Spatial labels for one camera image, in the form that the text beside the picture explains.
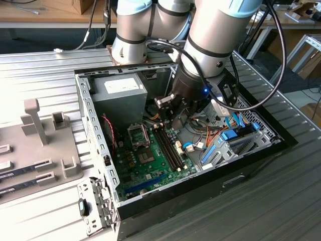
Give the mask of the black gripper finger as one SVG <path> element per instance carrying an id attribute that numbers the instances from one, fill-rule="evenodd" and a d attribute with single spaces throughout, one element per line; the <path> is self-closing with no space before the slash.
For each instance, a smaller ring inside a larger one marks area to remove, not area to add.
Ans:
<path id="1" fill-rule="evenodd" d="M 178 115 L 178 110 L 181 104 L 181 96 L 172 93 L 166 97 L 156 97 L 154 98 L 154 102 L 158 108 L 158 113 L 162 123 L 167 129 L 170 129 L 174 119 Z"/>
<path id="2" fill-rule="evenodd" d="M 199 108 L 199 103 L 198 102 L 191 102 L 190 105 L 186 108 L 186 115 L 188 117 L 193 116 Z"/>

